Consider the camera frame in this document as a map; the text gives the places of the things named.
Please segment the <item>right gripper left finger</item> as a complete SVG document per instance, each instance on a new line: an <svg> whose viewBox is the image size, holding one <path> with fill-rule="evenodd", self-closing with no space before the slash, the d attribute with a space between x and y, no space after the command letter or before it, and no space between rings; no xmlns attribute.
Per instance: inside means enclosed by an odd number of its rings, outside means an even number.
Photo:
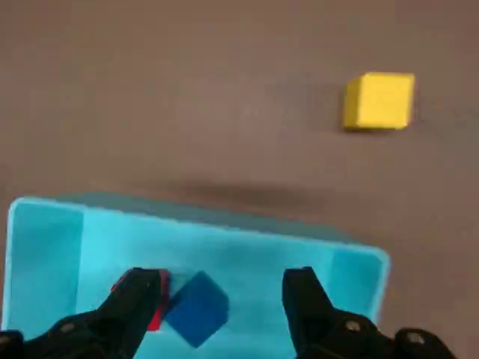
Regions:
<svg viewBox="0 0 479 359"><path fill-rule="evenodd" d="M30 340L2 331L1 357L133 358L150 325L162 321L169 277L166 269L130 269L96 310L64 317Z"/></svg>

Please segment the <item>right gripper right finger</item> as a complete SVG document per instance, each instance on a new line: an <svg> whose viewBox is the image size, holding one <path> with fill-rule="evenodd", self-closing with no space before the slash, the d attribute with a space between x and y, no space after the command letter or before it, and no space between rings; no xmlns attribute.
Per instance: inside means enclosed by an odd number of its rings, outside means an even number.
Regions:
<svg viewBox="0 0 479 359"><path fill-rule="evenodd" d="M369 318L332 304L311 267L287 269L282 303L297 358L455 358L435 334L401 328L384 335Z"/></svg>

